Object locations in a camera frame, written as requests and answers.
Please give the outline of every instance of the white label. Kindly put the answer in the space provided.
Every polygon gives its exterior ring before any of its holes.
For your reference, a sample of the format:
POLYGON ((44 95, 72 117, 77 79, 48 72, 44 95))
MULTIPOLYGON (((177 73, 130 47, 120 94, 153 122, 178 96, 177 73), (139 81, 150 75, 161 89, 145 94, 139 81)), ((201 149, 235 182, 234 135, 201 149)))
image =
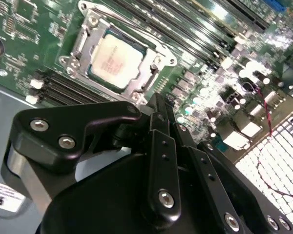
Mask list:
POLYGON ((26 197, 10 187, 0 184, 0 209, 14 212, 19 211, 26 197))

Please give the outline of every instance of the gray metal surface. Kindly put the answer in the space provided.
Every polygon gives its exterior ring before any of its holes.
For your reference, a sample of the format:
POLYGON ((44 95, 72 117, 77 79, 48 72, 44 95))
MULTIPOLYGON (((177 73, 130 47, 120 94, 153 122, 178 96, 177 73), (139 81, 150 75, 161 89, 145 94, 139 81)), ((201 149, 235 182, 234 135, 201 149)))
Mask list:
MULTIPOLYGON (((14 115, 24 109, 32 108, 11 96, 0 91, 0 168, 6 149, 11 123, 14 115)), ((4 184, 1 175, 0 183, 4 184)), ((37 208, 29 200, 18 213, 12 213, 0 209, 0 234, 34 234, 40 221, 41 215, 37 208)))

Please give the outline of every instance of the cable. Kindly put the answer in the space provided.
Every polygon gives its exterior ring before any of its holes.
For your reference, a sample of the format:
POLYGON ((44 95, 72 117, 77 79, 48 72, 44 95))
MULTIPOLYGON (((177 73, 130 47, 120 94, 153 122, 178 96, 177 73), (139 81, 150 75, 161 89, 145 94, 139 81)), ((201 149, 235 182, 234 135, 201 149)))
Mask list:
POLYGON ((268 127, 269 127, 269 137, 270 137, 270 139, 269 139, 269 140, 264 144, 264 146, 259 150, 260 155, 259 155, 259 157, 258 157, 258 163, 257 163, 256 169, 257 169, 257 171, 258 171, 259 177, 263 180, 263 182, 265 183, 265 185, 266 185, 270 190, 273 190, 275 193, 280 194, 280 195, 282 195, 282 196, 289 196, 289 197, 292 197, 292 198, 293 198, 293 195, 292 195, 292 194, 284 193, 284 192, 281 192, 281 191, 279 191, 279 190, 277 190, 277 189, 272 188, 272 186, 264 180, 262 174, 261 174, 260 171, 259 171, 259 165, 261 165, 261 162, 260 162, 259 158, 260 158, 261 155, 263 155, 263 152, 262 152, 262 151, 263 151, 263 149, 265 148, 265 146, 266 146, 266 145, 270 142, 270 140, 272 139, 273 129, 272 129, 271 114, 270 114, 270 112, 269 112, 268 104, 267 104, 267 102, 265 101, 264 95, 262 94, 262 92, 261 92, 261 90, 260 90, 259 87, 257 87, 256 89, 253 89, 253 91, 256 92, 256 93, 261 97, 261 99, 263 99, 263 101, 264 101, 264 108, 265 108, 266 115, 267 115, 267 122, 268 122, 268 127))

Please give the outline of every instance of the ventilation grille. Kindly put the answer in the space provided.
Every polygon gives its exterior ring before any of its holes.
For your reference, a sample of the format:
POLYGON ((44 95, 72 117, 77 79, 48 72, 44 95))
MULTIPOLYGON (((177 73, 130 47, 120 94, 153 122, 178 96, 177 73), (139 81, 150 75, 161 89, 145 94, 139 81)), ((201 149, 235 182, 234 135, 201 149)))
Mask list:
POLYGON ((276 206, 293 224, 293 198, 270 190, 260 178, 273 189, 293 195, 293 116, 273 132, 273 138, 262 141, 240 160, 236 167, 276 206))

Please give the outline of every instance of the screw hole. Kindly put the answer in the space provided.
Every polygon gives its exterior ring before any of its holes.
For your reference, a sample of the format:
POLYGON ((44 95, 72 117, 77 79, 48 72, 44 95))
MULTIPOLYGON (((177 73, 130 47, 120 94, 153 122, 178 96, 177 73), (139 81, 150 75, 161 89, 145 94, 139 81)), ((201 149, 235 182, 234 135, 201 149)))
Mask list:
POLYGON ((81 6, 80 6, 80 8, 84 11, 84 10, 86 10, 87 9, 87 5, 86 4, 84 4, 84 3, 82 3, 81 4, 81 6))
POLYGON ((208 174, 208 178, 211 180, 211 181, 215 181, 215 177, 212 175, 212 174, 208 174))
POLYGON ((167 155, 162 155, 162 158, 165 160, 165 161, 169 161, 169 157, 167 155))
POLYGON ((201 158, 202 163, 207 164, 207 161, 204 158, 201 158))

